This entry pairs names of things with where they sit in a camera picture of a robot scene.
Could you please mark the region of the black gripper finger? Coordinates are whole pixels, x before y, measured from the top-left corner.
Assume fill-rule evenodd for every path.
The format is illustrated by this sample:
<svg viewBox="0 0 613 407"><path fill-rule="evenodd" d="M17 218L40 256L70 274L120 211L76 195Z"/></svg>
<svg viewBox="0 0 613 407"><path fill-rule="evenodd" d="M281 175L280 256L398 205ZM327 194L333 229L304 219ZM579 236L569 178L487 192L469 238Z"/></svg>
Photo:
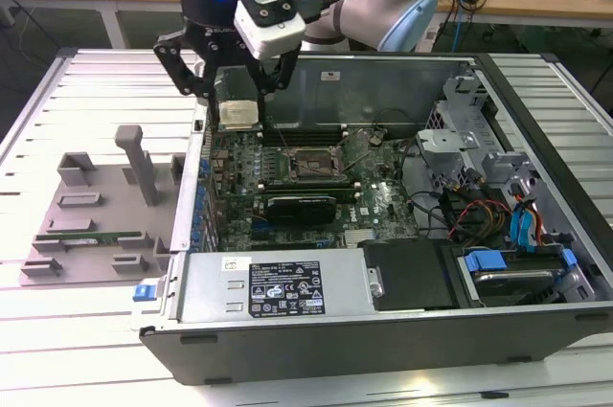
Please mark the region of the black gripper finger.
<svg viewBox="0 0 613 407"><path fill-rule="evenodd" d="M279 56L274 70L267 73L262 62L251 57L247 62L247 71L258 91L258 116L259 122L265 124L266 121L266 96L274 94L278 90L285 90L291 81L295 70L301 45L292 51Z"/></svg>
<svg viewBox="0 0 613 407"><path fill-rule="evenodd" d="M154 53L166 70L178 91L184 95L195 95L198 102L208 107L212 129L218 129L219 108L216 101L216 56L209 60L204 59L204 69L198 76L188 67L181 51L184 47L192 47L198 56L204 57L206 50L203 46L198 48L190 41L188 32L175 32L160 36L154 47Z"/></svg>

